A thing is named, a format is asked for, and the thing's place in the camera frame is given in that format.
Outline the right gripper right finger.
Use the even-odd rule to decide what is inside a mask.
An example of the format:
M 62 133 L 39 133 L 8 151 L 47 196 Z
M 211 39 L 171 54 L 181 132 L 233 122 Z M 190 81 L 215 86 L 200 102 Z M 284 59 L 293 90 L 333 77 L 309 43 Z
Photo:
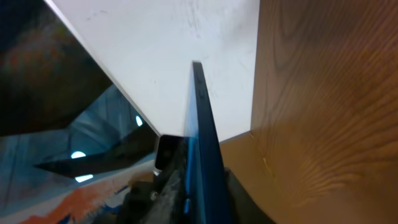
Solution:
M 275 224 L 254 202 L 233 172 L 225 167 L 224 177 L 228 186 L 229 198 L 236 223 Z

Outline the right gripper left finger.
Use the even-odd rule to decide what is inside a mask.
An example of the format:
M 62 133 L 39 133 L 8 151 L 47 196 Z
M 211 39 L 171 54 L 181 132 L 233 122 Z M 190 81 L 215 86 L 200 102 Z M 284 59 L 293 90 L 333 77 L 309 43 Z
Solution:
M 184 223 L 184 171 L 163 172 L 152 182 L 133 183 L 116 216 L 116 223 Z

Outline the blue Galaxy smartphone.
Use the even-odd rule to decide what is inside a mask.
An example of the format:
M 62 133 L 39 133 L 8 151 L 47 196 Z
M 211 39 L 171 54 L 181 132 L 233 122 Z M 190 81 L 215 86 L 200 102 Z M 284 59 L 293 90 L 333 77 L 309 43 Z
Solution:
M 233 223 L 233 209 L 201 62 L 193 61 L 184 135 L 188 140 L 184 214 L 190 223 Z

